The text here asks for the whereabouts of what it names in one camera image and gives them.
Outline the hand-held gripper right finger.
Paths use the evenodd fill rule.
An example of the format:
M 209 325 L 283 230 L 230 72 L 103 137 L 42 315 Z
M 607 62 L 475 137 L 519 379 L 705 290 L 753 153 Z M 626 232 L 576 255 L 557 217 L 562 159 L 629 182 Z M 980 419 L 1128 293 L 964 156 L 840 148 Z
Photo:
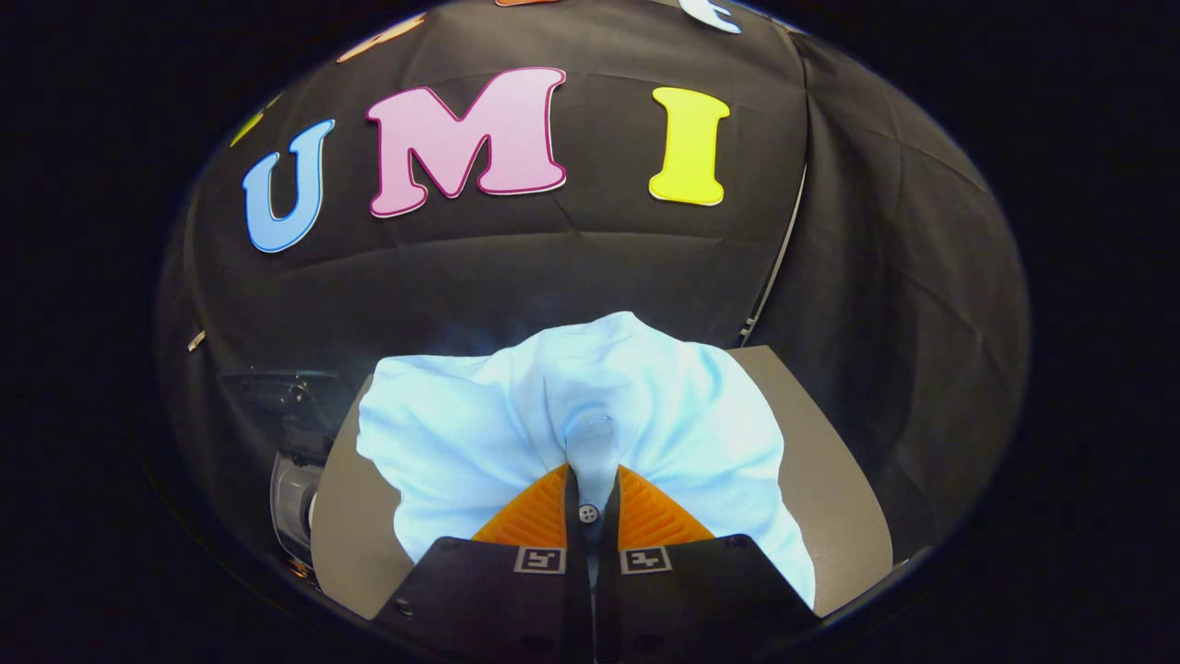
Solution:
M 759 663 L 821 623 L 754 538 L 713 534 L 623 466 L 596 571 L 598 663 Z

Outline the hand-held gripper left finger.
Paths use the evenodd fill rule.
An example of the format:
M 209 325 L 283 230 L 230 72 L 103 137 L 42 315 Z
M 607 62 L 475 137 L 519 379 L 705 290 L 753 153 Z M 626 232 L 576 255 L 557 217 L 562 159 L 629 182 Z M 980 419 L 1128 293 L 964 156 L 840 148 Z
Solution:
M 591 663 L 594 592 L 578 497 L 563 464 L 476 535 L 435 539 L 376 625 L 427 663 Z

